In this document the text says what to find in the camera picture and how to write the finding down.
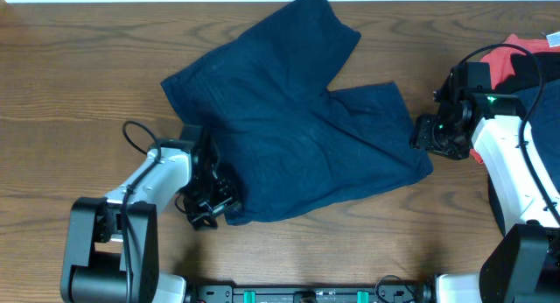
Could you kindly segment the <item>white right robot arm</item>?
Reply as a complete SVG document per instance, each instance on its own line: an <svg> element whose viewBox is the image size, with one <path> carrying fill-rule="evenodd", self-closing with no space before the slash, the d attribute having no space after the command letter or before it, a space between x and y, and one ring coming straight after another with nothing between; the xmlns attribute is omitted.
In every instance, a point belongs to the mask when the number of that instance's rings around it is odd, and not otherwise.
<svg viewBox="0 0 560 303"><path fill-rule="evenodd" d="M423 302L557 302L559 194L546 172L522 101L493 92L490 67L461 62L434 94L436 114L421 115L409 145L448 159L476 153L495 194L493 213L504 235L479 271L441 274Z"/></svg>

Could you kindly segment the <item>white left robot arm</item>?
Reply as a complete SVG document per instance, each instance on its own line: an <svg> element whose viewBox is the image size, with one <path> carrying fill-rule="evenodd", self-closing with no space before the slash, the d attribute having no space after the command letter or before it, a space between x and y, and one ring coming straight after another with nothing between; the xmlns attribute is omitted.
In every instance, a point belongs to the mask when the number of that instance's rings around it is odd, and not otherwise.
<svg viewBox="0 0 560 303"><path fill-rule="evenodd" d="M65 302L195 302L159 268L158 216L177 198L195 229L240 206L240 181L214 142L160 139L119 187L72 206L60 281Z"/></svg>

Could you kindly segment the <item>dark blue shorts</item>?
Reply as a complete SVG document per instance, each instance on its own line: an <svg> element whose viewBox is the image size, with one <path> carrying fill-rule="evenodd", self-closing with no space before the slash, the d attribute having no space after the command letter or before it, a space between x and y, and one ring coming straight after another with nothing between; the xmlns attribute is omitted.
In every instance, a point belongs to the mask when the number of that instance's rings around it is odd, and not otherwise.
<svg viewBox="0 0 560 303"><path fill-rule="evenodd" d="M163 80L178 117L209 129L239 177L228 224L282 221L432 173L410 148L395 83L329 90L360 37L327 0L295 0Z"/></svg>

